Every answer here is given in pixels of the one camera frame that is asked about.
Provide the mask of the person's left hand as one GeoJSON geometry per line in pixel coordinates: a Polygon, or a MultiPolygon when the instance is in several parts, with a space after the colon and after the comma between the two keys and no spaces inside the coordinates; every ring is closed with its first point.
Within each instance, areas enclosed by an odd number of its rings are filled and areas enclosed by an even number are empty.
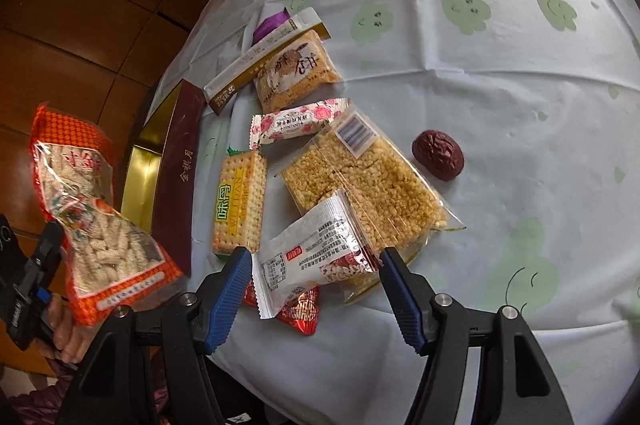
{"type": "Polygon", "coordinates": [[[58,294],[51,297],[46,320],[53,332],[53,345],[37,339],[39,353],[47,359],[78,364],[87,353],[96,331],[92,327],[78,325],[70,307],[58,294]]]}

